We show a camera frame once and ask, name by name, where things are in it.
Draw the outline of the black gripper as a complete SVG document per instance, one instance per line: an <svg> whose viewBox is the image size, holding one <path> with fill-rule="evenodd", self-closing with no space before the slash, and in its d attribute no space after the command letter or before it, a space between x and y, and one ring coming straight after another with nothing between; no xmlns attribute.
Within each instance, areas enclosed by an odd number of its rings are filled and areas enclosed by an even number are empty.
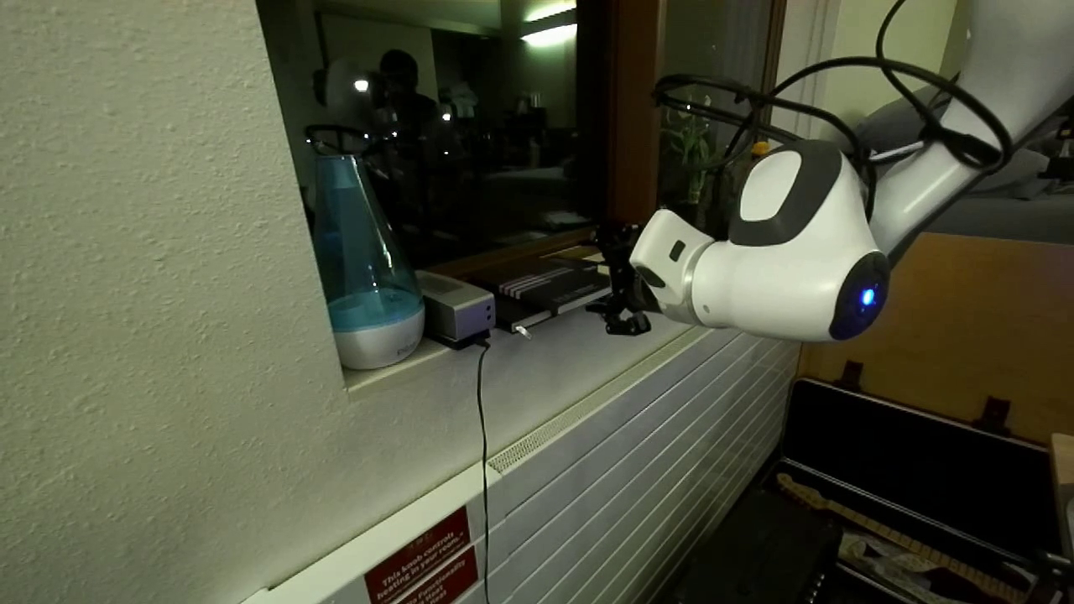
<svg viewBox="0 0 1074 604"><path fill-rule="evenodd" d="M601 318L610 336L640 336L653 330L645 317L645 296L639 290L635 270L629 262L631 254L631 228L609 221L598 228L598 250L603 254L609 277L610 277L610 296L601 308Z"/></svg>

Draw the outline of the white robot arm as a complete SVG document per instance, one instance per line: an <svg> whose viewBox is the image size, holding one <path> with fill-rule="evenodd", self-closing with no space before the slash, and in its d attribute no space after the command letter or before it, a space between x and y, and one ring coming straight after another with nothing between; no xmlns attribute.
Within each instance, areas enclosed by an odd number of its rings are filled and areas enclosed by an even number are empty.
<svg viewBox="0 0 1074 604"><path fill-rule="evenodd" d="M748 160L719 234L655 212L629 250L660 317L792 343L867 333L913 234L1004 170L1071 98L1074 0L971 0L957 75L884 51L858 63L909 105L902 142L792 137Z"/></svg>

